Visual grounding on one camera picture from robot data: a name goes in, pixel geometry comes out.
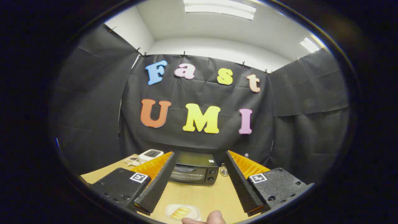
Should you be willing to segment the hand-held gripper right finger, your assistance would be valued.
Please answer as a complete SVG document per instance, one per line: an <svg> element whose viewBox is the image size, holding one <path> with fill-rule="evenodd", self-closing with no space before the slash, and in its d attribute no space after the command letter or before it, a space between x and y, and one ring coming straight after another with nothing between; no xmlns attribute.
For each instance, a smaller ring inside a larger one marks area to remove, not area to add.
<svg viewBox="0 0 398 224"><path fill-rule="evenodd" d="M279 209L314 186L284 168L269 169L230 150L225 152L225 166L249 217Z"/></svg>

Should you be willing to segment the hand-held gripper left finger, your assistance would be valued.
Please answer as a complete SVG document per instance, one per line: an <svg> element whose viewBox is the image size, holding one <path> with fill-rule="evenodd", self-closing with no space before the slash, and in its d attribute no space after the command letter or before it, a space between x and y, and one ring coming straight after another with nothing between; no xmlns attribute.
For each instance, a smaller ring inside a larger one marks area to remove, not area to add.
<svg viewBox="0 0 398 224"><path fill-rule="evenodd" d="M117 206L150 215L173 172L175 159L176 154L168 152L131 170L116 168L90 187Z"/></svg>

